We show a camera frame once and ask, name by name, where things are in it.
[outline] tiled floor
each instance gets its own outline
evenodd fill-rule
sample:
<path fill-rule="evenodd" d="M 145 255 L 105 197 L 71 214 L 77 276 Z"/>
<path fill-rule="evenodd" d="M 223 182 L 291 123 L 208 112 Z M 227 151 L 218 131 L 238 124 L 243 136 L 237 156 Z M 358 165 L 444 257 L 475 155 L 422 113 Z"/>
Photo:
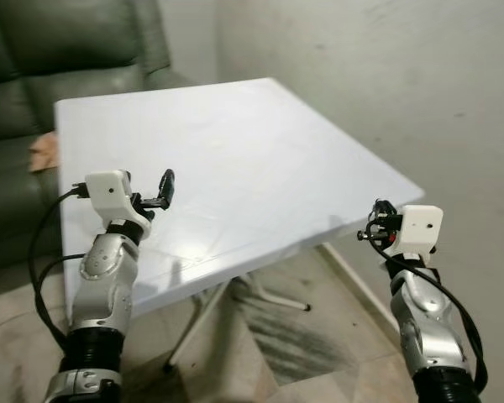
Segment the tiled floor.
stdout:
<path fill-rule="evenodd" d="M 316 250 L 260 270 L 265 288 L 312 303 L 308 313 L 258 301 L 233 284 L 174 374 L 160 368 L 194 314 L 194 300 L 133 320 L 123 352 L 123 400 L 416 401 L 401 356 L 372 320 L 375 313 L 335 270 Z M 45 300 L 63 325 L 62 281 L 61 275 L 47 280 Z M 26 269 L 0 271 L 0 403 L 41 401 L 59 360 L 34 312 Z"/>

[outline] white tabletop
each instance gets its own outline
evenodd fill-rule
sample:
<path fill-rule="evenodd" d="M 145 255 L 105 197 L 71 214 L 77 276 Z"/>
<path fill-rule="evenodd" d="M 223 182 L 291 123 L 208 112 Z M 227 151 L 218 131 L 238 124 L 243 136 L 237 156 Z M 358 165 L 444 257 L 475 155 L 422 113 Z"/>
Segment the white tabletop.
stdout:
<path fill-rule="evenodd" d="M 176 173 L 167 212 L 140 245 L 133 314 L 168 305 L 353 230 L 374 200 L 423 191 L 271 79 L 58 102 L 60 189 L 97 170 L 128 170 L 155 196 Z M 101 219 L 62 206 L 64 254 L 86 252 Z M 71 313 L 78 261 L 66 265 Z"/>

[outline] rubber foot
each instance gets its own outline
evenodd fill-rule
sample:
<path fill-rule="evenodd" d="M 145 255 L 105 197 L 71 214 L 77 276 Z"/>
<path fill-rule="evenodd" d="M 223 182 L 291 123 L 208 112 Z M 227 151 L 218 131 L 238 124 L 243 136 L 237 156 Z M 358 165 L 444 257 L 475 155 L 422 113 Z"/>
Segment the rubber foot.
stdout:
<path fill-rule="evenodd" d="M 166 364 L 164 364 L 164 366 L 162 367 L 162 372 L 164 372 L 165 374 L 171 374 L 172 372 L 174 372 L 174 369 L 176 369 L 176 366 L 175 366 L 175 365 L 172 365 L 172 364 L 166 363 Z"/>

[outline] robotic arm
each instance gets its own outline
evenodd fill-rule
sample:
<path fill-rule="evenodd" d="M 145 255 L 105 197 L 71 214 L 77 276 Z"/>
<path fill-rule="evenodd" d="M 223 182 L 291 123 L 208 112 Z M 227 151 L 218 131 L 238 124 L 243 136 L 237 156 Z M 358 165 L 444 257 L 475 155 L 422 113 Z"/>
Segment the robotic arm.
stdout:
<path fill-rule="evenodd" d="M 90 197 L 106 228 L 81 262 L 81 284 L 73 302 L 65 357 L 50 381 L 45 403 L 117 402 L 120 356 L 129 327 L 131 293 L 137 275 L 139 243 L 150 234 L 155 213 L 170 206 L 174 173 L 167 170 L 155 199 L 142 200 L 122 170 L 94 173 L 76 184 Z"/>
<path fill-rule="evenodd" d="M 377 201 L 366 230 L 357 238 L 368 240 L 386 259 L 391 311 L 419 401 L 479 403 L 478 394 L 487 381 L 480 336 L 463 306 L 440 285 L 438 271 L 426 268 L 442 218 L 443 211 L 434 206 L 404 206 L 398 214 L 390 202 Z M 453 303 L 460 309 L 478 360 L 475 381 L 451 324 Z"/>

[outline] leather sofa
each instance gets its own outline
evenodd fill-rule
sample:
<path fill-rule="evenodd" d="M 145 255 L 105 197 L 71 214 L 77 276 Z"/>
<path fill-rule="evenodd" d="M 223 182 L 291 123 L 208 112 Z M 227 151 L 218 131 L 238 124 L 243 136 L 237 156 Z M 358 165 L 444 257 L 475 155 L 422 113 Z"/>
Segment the leather sofa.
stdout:
<path fill-rule="evenodd" d="M 156 0 L 0 0 L 0 267 L 26 258 L 58 196 L 55 169 L 29 173 L 56 101 L 188 84 L 171 70 Z M 56 216 L 38 252 L 59 250 Z"/>

